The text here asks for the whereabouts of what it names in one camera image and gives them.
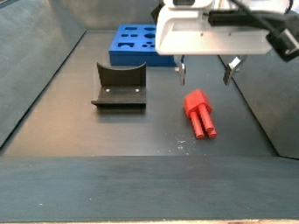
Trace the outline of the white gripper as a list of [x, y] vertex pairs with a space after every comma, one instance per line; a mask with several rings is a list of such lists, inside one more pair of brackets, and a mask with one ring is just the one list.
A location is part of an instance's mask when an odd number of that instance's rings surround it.
[[[209, 13], [213, 10], [237, 9], [229, 0], [163, 0], [163, 3], [157, 22], [155, 49], [159, 54], [175, 55], [175, 72], [182, 86], [186, 82], [183, 55], [265, 54], [272, 49], [266, 31], [244, 26], [210, 25]], [[222, 57], [226, 85], [248, 57], [238, 55], [230, 61], [229, 57]]]

